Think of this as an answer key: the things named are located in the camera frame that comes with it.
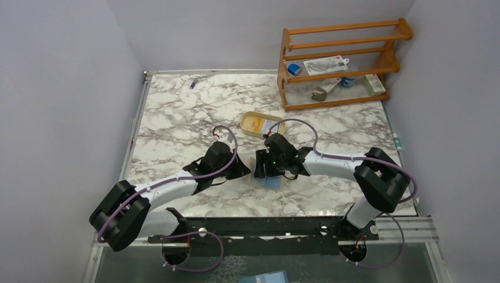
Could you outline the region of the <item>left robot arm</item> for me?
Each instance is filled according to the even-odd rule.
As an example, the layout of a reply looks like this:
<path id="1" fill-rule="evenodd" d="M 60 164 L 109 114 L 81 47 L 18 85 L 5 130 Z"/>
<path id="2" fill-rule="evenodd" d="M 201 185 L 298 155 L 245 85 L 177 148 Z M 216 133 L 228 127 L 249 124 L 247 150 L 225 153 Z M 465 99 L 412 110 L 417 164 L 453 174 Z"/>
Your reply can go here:
<path id="1" fill-rule="evenodd" d="M 250 174 L 236 149 L 214 142 L 205 155 L 184 166 L 179 172 L 155 182 L 133 185 L 117 182 L 89 218 L 98 233 L 98 241 L 114 251 L 128 247 L 136 238 L 161 235 L 171 242 L 185 236 L 180 215 L 154 209 L 173 200 L 195 195 L 216 186 L 217 178 L 239 179 Z"/>

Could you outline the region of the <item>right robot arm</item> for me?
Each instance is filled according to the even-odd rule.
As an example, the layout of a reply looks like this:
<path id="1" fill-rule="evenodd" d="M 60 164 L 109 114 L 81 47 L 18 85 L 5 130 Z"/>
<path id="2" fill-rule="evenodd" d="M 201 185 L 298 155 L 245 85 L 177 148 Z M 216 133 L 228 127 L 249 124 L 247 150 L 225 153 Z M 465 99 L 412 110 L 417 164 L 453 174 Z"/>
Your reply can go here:
<path id="1" fill-rule="evenodd" d="M 372 147 L 366 154 L 335 155 L 315 147 L 293 146 L 283 135 L 265 136 L 264 149 L 255 152 L 255 178 L 283 176 L 331 176 L 357 182 L 363 193 L 343 216 L 341 234 L 349 240 L 382 213 L 392 213 L 410 185 L 410 177 L 382 150 Z"/>

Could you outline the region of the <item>white VIP credit card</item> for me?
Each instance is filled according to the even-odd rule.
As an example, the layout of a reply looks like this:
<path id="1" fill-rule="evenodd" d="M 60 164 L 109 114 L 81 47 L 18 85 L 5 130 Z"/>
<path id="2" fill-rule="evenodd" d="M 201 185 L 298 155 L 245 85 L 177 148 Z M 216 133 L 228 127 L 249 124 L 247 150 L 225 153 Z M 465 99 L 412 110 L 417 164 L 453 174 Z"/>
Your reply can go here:
<path id="1" fill-rule="evenodd" d="M 277 133 L 280 131 L 281 125 L 277 124 L 277 121 L 275 120 L 269 120 L 269 119 L 264 119 L 262 122 L 262 127 L 260 129 L 260 132 L 262 134 L 268 134 L 269 132 L 271 133 Z"/>

